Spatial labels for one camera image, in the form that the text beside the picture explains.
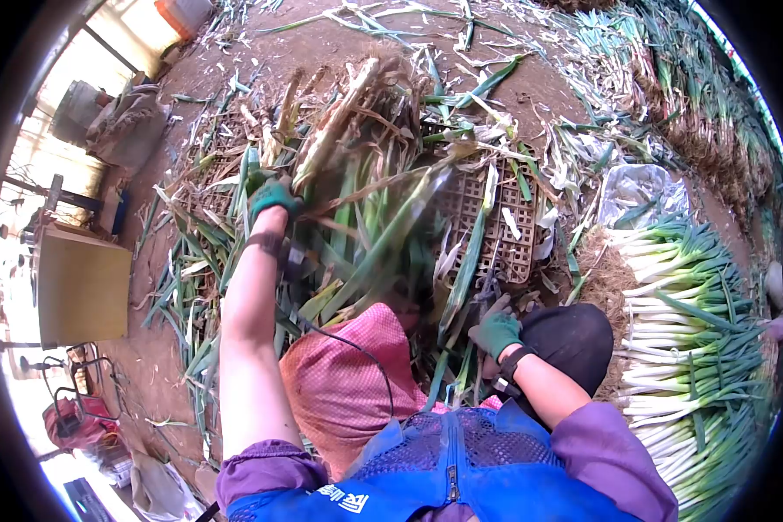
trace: wristwatch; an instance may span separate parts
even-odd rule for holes
[[[517,398],[522,394],[522,391],[515,386],[516,381],[513,380],[513,373],[516,372],[519,360],[526,355],[539,355],[539,352],[533,346],[522,346],[502,361],[499,374],[493,378],[492,381],[492,385],[495,389],[505,392],[514,398]]]

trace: plastic crate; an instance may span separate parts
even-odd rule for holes
[[[439,124],[422,124],[423,135],[435,134],[447,127]],[[432,152],[438,156],[445,155],[441,148],[446,142],[438,142],[432,145]],[[532,181],[532,173],[526,164],[519,166],[520,172],[525,176],[531,189],[531,202],[522,198],[519,185],[513,176],[513,170],[506,160],[497,161],[499,170],[499,185],[496,189],[496,203],[493,206],[485,223],[482,253],[479,257],[476,277],[484,276],[490,267],[493,250],[502,235],[499,243],[499,255],[497,257],[497,269],[501,271],[503,281],[511,284],[524,284],[528,282],[532,269],[532,251],[534,245],[534,201],[536,201],[536,184]],[[484,185],[486,182],[487,166],[484,171],[470,173],[457,171],[455,175],[432,198],[432,208],[448,218],[452,223],[452,232],[447,241],[447,248],[457,244],[464,232],[467,231],[467,239],[472,234],[472,227],[479,216],[482,207]],[[507,208],[516,221],[516,225],[522,233],[517,240],[511,233],[508,224],[502,216],[502,208]],[[440,254],[440,244],[435,249],[436,259]],[[467,249],[467,244],[459,250],[455,266],[449,271],[450,281],[455,281],[458,269],[461,268],[461,258]]]

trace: green glove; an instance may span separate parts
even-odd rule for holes
[[[482,321],[468,331],[470,339],[489,353],[494,361],[499,361],[499,355],[511,344],[525,346],[519,339],[522,323],[516,319],[515,314],[511,314],[509,302],[510,295],[502,294],[484,314]]]
[[[299,214],[302,207],[301,198],[294,198],[290,194],[291,178],[282,176],[276,181],[273,178],[267,180],[260,189],[252,195],[252,205],[250,208],[251,222],[255,223],[255,218],[264,209],[272,206],[282,206],[287,210],[291,220]]]

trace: stacked green onions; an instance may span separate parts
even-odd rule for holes
[[[609,230],[640,287],[624,291],[629,331],[617,400],[679,501],[679,520],[720,515],[755,453],[763,382],[752,301],[709,224],[677,215]]]

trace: purple jacket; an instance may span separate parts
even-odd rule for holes
[[[653,465],[644,445],[618,410],[591,402],[563,419],[551,433],[551,449],[569,476],[615,501],[618,509],[645,522],[678,519],[678,502]],[[283,440],[265,440],[223,462],[215,496],[224,511],[233,501],[274,489],[318,489],[327,484],[325,467]],[[450,504],[421,520],[466,522],[469,506]]]

